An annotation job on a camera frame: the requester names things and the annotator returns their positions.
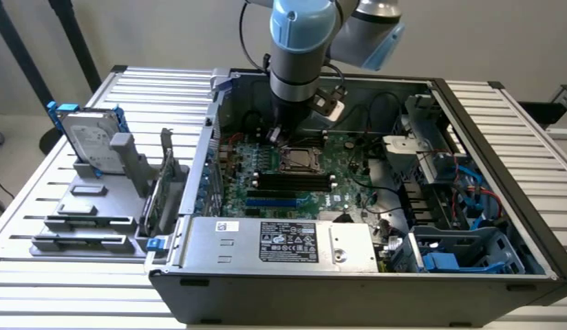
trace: warning label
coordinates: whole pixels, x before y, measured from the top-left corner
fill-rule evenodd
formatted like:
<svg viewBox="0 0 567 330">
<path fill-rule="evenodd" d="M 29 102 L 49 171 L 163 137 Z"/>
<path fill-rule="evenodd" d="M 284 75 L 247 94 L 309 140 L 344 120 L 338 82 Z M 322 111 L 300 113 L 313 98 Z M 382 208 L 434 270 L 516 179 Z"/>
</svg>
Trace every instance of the warning label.
<svg viewBox="0 0 567 330">
<path fill-rule="evenodd" d="M 317 263 L 316 224 L 261 222 L 258 258 L 266 263 Z"/>
</svg>

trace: floor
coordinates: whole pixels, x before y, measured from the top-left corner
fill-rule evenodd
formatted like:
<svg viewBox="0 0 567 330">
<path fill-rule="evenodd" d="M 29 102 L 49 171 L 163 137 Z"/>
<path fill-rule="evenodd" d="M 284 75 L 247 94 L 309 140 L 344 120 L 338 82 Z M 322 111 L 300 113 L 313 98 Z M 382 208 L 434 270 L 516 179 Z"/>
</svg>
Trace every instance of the floor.
<svg viewBox="0 0 567 330">
<path fill-rule="evenodd" d="M 0 115 L 0 132 L 4 136 L 0 146 L 0 182 L 14 195 L 45 158 L 38 141 L 51 127 L 46 115 Z M 0 200 L 6 205 L 11 202 L 2 191 Z"/>
</svg>

